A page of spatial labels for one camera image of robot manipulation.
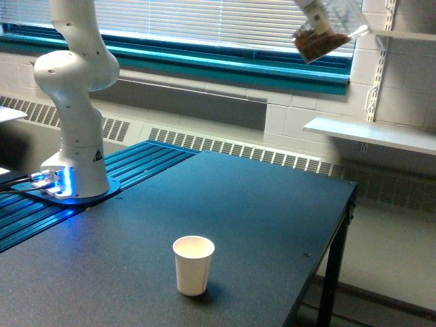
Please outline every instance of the black table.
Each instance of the black table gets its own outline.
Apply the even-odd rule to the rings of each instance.
[[[0,254],[2,326],[286,326],[328,246],[330,321],[356,185],[200,153]],[[172,243],[216,246],[205,294]]]

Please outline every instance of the window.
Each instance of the window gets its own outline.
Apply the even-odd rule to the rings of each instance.
[[[122,64],[141,59],[345,92],[354,44],[304,64],[292,34],[306,18],[292,0],[95,0],[95,7],[104,40]],[[48,0],[3,0],[0,22],[4,42],[62,46]]]

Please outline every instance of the white robotic arm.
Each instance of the white robotic arm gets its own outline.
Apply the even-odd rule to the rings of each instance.
[[[93,0],[50,0],[52,23],[69,50],[38,58],[35,80],[56,105],[61,122],[61,149],[41,169],[53,178],[34,183],[58,199],[90,198],[109,190],[103,158],[102,115],[90,91],[114,84],[119,64],[103,43]]]
[[[309,24],[317,34],[325,33],[331,29],[322,0],[295,0],[295,2],[305,13],[309,19]]]

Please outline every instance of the table leg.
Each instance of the table leg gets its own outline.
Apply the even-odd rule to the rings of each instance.
[[[329,327],[332,318],[334,296],[339,281],[339,273],[341,272],[341,263],[343,250],[345,248],[345,240],[347,238],[348,225],[350,221],[351,205],[347,207],[344,219],[339,227],[328,254],[326,276],[324,278],[324,286],[322,290],[320,312],[318,313],[318,327]]]

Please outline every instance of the radiator vent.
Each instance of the radiator vent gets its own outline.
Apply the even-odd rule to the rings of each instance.
[[[60,127],[56,107],[11,97],[0,97],[0,106],[25,112],[27,117],[24,120],[26,121],[51,127]],[[122,142],[129,130],[129,126],[130,123],[128,121],[103,118],[103,138]]]
[[[418,182],[380,172],[340,166],[298,153],[274,151],[253,144],[205,138],[160,128],[152,128],[149,139],[199,151],[212,150],[306,172],[356,181],[359,183],[359,196],[361,197],[428,213],[434,213],[436,209],[436,185],[424,181]]]

